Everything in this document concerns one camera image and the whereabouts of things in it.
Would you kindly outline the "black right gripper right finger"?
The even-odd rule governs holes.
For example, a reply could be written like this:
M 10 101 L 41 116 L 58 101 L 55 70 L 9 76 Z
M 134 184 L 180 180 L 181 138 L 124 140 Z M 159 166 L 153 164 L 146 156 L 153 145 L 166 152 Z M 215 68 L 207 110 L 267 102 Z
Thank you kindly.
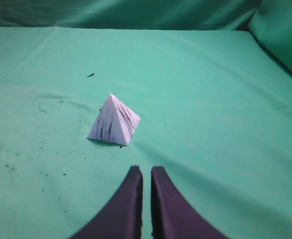
M 184 198 L 163 166 L 151 170 L 151 221 L 155 239 L 225 239 Z

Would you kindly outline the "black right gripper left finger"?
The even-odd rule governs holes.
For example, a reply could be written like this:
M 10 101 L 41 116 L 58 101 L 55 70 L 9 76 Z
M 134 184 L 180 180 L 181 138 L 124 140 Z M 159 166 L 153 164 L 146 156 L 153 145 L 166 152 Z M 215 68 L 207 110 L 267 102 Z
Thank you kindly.
M 131 166 L 117 191 L 73 239 L 139 239 L 142 231 L 143 176 Z

